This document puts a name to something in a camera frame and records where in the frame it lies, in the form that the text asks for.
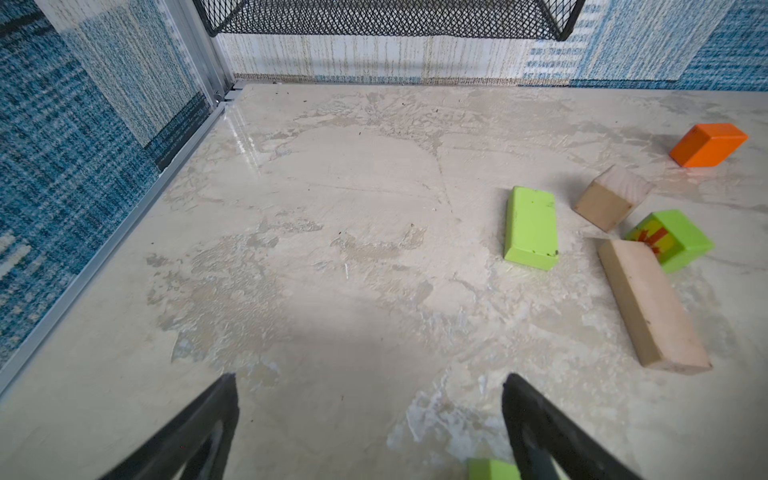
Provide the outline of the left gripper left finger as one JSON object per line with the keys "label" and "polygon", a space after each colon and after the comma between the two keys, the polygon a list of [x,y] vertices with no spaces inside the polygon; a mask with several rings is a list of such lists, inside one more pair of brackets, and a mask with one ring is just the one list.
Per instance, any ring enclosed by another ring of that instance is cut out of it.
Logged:
{"label": "left gripper left finger", "polygon": [[221,479],[239,419],[236,375],[225,373],[105,479]]}

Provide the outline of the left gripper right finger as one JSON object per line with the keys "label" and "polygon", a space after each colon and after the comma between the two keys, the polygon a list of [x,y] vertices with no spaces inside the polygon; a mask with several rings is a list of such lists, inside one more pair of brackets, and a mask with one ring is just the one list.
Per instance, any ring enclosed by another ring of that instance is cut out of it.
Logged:
{"label": "left gripper right finger", "polygon": [[523,479],[636,479],[633,471],[592,439],[522,376],[507,376],[502,414]]}

